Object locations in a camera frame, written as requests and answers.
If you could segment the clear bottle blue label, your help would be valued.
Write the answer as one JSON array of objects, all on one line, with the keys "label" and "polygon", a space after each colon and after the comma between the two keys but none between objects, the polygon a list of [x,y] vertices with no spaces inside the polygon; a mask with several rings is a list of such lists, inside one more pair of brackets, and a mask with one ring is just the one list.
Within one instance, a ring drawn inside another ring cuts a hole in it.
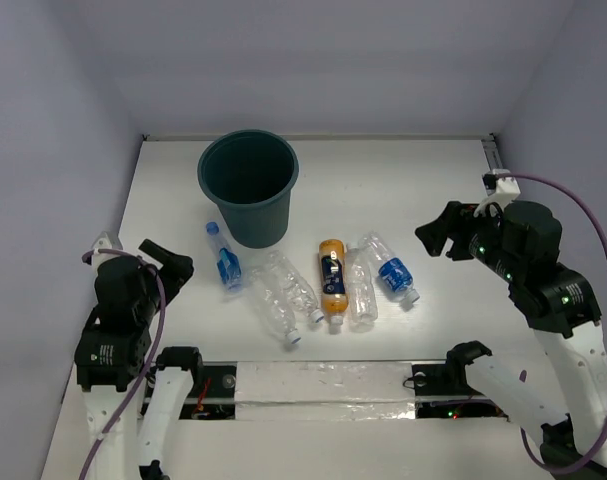
[{"label": "clear bottle blue label", "polygon": [[359,240],[359,247],[390,298],[402,308],[411,309],[420,295],[404,262],[375,231],[365,234]]}]

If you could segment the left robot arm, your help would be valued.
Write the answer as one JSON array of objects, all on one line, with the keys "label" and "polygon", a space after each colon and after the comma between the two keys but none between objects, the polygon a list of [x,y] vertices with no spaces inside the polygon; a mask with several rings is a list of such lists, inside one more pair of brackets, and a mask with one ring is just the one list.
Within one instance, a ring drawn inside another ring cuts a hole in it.
[{"label": "left robot arm", "polygon": [[149,239],[140,254],[102,233],[82,256],[97,303],[74,353],[90,435],[82,479],[166,479],[188,395],[204,383],[194,346],[159,346],[167,308],[194,273],[190,257]]}]

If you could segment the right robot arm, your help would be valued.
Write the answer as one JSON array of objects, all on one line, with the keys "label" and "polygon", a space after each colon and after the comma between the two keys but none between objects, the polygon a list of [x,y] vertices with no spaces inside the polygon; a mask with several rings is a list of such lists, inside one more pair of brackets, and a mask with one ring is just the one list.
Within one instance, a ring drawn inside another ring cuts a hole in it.
[{"label": "right robot arm", "polygon": [[447,203],[417,238],[432,257],[476,259],[508,285],[508,297],[541,345],[566,406],[537,396],[478,340],[444,362],[417,367],[406,385],[443,396],[481,394],[521,429],[526,451],[556,479],[607,479],[607,353],[589,281],[559,262],[561,223],[541,204]]}]

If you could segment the crushed bottle blue label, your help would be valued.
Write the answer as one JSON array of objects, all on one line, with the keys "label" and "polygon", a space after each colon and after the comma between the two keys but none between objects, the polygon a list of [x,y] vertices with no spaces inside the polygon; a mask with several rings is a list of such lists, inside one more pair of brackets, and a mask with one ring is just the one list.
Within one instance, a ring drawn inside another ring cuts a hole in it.
[{"label": "crushed bottle blue label", "polygon": [[230,293],[240,291],[243,287],[243,278],[238,256],[216,222],[208,222],[205,229],[208,242],[216,257],[216,267],[223,286]]}]

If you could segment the clear crushed bottle blue cap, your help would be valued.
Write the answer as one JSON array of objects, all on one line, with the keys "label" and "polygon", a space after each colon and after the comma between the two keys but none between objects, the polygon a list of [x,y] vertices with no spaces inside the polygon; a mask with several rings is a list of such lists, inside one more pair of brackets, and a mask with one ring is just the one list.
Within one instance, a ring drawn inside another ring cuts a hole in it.
[{"label": "clear crushed bottle blue cap", "polygon": [[271,272],[258,267],[250,268],[246,292],[253,311],[272,335],[287,346],[296,345],[301,340],[294,311]]}]

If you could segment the clear crushed bottle white cap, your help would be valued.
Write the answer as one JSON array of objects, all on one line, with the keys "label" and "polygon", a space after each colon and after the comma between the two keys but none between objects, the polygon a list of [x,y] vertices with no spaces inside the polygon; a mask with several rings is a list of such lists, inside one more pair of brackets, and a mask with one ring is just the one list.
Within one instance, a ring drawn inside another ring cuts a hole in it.
[{"label": "clear crushed bottle white cap", "polygon": [[292,262],[279,250],[267,255],[268,270],[276,277],[292,308],[305,315],[311,324],[320,323],[324,313],[311,285]]}]

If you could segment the clear bottle no label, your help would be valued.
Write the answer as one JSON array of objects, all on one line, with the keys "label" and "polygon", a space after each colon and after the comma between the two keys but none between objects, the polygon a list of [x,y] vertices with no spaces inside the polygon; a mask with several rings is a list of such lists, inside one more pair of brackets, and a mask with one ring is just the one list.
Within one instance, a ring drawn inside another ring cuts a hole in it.
[{"label": "clear bottle no label", "polygon": [[352,329],[367,331],[378,318],[372,275],[365,255],[355,243],[346,246],[346,285]]}]

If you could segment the orange juice bottle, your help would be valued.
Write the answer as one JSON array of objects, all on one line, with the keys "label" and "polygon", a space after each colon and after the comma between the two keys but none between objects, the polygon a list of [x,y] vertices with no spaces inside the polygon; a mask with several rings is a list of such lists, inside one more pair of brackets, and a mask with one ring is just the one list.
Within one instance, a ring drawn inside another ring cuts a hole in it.
[{"label": "orange juice bottle", "polygon": [[330,327],[339,330],[349,306],[344,281],[345,247],[338,239],[328,239],[319,244],[321,274],[321,305]]}]

